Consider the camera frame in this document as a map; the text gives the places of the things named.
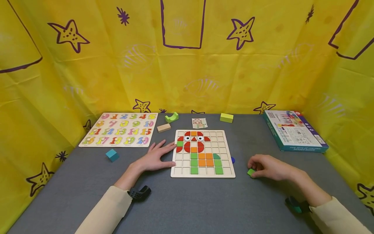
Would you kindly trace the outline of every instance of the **pattern card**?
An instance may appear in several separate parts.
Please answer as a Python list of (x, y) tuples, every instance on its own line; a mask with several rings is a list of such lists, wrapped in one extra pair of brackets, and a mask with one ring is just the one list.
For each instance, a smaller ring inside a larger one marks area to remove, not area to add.
[(199, 128), (207, 128), (208, 124), (206, 123), (205, 118), (200, 119), (192, 119), (192, 128), (199, 129)]
[(171, 177), (235, 178), (223, 130), (177, 130)]
[(79, 147), (148, 147), (158, 113), (103, 113)]

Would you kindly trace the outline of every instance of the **left hand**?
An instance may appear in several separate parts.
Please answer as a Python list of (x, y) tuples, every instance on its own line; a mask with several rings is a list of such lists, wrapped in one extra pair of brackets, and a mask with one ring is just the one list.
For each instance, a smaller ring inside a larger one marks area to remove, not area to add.
[(171, 142), (162, 147), (165, 142), (166, 140), (163, 140), (157, 145), (156, 143), (153, 143), (149, 147), (148, 153), (140, 159), (136, 160), (134, 164), (139, 166), (142, 171), (156, 171), (162, 168), (174, 167), (175, 162), (163, 162), (161, 161), (161, 156), (173, 150), (177, 145), (174, 144), (174, 142)]

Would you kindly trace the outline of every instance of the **blue cube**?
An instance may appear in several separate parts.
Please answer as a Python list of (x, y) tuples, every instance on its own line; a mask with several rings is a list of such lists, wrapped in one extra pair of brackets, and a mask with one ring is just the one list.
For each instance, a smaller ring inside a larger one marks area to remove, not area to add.
[(114, 149), (111, 149), (109, 150), (107, 153), (106, 153), (106, 156), (110, 159), (110, 161), (114, 162), (116, 161), (119, 156), (117, 154), (117, 152), (114, 150)]

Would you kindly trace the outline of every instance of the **beige sleeve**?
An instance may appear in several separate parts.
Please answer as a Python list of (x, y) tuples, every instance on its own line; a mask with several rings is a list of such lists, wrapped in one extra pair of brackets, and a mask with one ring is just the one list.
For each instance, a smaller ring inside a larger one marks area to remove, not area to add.
[(111, 234), (125, 216), (131, 201), (127, 191), (110, 186), (75, 233)]
[(310, 206), (310, 210), (323, 234), (371, 234), (335, 197), (321, 206)]

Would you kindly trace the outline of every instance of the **wooden pattern block board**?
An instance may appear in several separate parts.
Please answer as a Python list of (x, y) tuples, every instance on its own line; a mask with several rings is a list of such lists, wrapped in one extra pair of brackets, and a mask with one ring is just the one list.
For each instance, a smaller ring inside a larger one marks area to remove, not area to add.
[(235, 178), (225, 131), (177, 130), (173, 151), (176, 178)]
[(158, 113), (103, 113), (79, 147), (148, 147)]

